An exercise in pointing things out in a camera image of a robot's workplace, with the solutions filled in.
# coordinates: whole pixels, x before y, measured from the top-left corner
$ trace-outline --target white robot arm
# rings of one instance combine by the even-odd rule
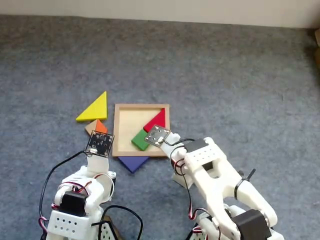
[[[45,232],[42,239],[97,238],[97,223],[101,221],[103,214],[100,204],[110,201],[115,190],[116,173],[109,171],[108,160],[112,143],[113,135],[92,132],[84,151],[87,165],[62,180],[51,205],[53,210],[47,228],[43,224],[45,218],[40,211],[39,223]]]
[[[206,200],[207,213],[199,215],[196,220],[207,239],[284,239],[272,229],[278,221],[274,209],[249,179],[243,178],[233,168],[212,138],[206,137],[183,144],[190,139],[180,140],[177,133],[154,126],[145,140],[161,148],[171,160],[175,170],[173,179],[176,182],[187,189],[195,183]],[[238,199],[251,210],[227,206],[224,204],[226,197]],[[189,217],[193,219],[195,216],[190,212]]]

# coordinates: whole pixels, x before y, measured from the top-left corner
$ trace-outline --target gray carpet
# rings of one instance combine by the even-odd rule
[[[172,130],[213,137],[236,169],[274,207],[287,240],[320,235],[320,82],[316,44],[307,30],[220,24],[0,17],[1,239],[40,239],[38,202],[49,170],[82,149],[88,136],[75,117],[108,91],[115,103],[168,103]],[[61,179],[85,157],[58,169],[45,216]],[[185,189],[167,160],[150,159],[130,174],[116,159],[113,204],[144,220],[142,239],[182,240]],[[195,207],[204,201],[192,187]],[[111,210],[122,235],[139,223]]]

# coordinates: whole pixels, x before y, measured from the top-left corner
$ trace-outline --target wooden puzzle board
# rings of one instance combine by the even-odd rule
[[[166,157],[158,147],[149,145],[145,151],[140,151],[131,143],[136,134],[163,108],[165,109],[165,127],[170,129],[170,106],[168,104],[116,104],[112,156]]]

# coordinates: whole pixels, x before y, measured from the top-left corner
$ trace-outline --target blue triangle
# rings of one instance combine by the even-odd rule
[[[133,174],[138,170],[147,160],[148,156],[118,156],[118,159],[126,166],[126,168]]]

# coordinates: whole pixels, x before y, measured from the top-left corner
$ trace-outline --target white wall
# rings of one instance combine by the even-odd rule
[[[316,28],[320,0],[0,0],[0,14]]]

